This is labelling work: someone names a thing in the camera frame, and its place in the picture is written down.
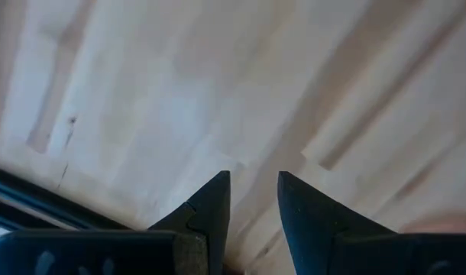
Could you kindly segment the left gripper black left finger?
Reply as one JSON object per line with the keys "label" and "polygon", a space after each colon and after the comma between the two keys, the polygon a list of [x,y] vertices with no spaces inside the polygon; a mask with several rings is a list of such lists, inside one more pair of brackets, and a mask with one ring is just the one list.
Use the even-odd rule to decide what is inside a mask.
{"label": "left gripper black left finger", "polygon": [[221,275],[230,195],[230,173],[221,171],[145,231],[7,233],[0,275]]}

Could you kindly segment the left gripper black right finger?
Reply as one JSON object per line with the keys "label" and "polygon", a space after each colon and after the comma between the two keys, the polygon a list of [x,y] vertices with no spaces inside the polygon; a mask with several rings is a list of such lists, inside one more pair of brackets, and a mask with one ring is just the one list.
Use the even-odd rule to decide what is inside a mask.
{"label": "left gripper black right finger", "polygon": [[297,275],[466,275],[466,234],[399,234],[287,171],[277,197]]}

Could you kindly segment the black aluminium rig frame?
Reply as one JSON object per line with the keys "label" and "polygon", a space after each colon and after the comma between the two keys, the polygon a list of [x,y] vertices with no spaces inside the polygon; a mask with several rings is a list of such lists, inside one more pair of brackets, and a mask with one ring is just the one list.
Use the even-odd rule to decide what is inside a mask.
{"label": "black aluminium rig frame", "polygon": [[[127,230],[128,227],[69,199],[0,169],[0,197],[26,209],[49,216],[76,229]],[[0,226],[9,230],[55,228],[41,218],[29,215],[0,201]]]}

